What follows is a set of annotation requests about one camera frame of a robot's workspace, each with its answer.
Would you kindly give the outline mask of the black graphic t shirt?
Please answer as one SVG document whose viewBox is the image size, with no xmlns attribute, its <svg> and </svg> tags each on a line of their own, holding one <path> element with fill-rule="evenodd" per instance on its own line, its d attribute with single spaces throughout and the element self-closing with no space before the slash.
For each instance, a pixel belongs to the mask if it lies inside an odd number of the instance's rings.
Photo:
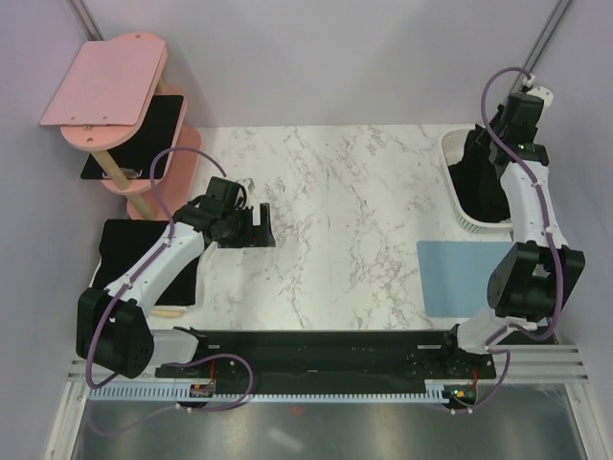
<svg viewBox="0 0 613 460">
<path fill-rule="evenodd" d="M 494 166 L 488 159 L 489 144 L 486 130 L 475 125 L 465 138 L 462 159 L 448 170 L 464 212 L 481 222 L 500 223 L 511 214 Z"/>
</svg>

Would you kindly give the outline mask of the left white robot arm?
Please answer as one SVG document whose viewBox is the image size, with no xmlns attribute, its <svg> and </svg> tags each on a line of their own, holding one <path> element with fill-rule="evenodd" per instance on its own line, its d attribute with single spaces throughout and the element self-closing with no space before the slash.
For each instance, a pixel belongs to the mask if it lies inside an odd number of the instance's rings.
<svg viewBox="0 0 613 460">
<path fill-rule="evenodd" d="M 153 331 L 156 302 L 180 272 L 209 247 L 273 247 L 269 204 L 245 203 L 241 184 L 210 180 L 207 191 L 177 210 L 152 247 L 118 279 L 87 288 L 78 300 L 76 353 L 88 368 L 134 379 L 149 366 L 177 364 L 190 377 L 210 366 L 196 336 L 178 329 Z"/>
</svg>

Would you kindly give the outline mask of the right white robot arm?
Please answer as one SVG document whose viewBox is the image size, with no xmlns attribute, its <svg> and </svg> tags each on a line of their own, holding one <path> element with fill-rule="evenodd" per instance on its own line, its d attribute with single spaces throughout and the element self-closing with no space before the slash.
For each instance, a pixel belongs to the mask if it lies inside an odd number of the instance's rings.
<svg viewBox="0 0 613 460">
<path fill-rule="evenodd" d="M 489 127 L 470 130 L 447 180 L 458 220 L 511 225 L 512 246 L 488 279 L 486 308 L 454 329 L 456 343 L 439 352 L 448 376 L 462 376 L 473 355 L 513 332 L 552 336 L 585 267 L 562 235 L 549 192 L 549 156 L 535 142 L 537 123 L 553 101 L 542 86 L 510 94 Z"/>
</svg>

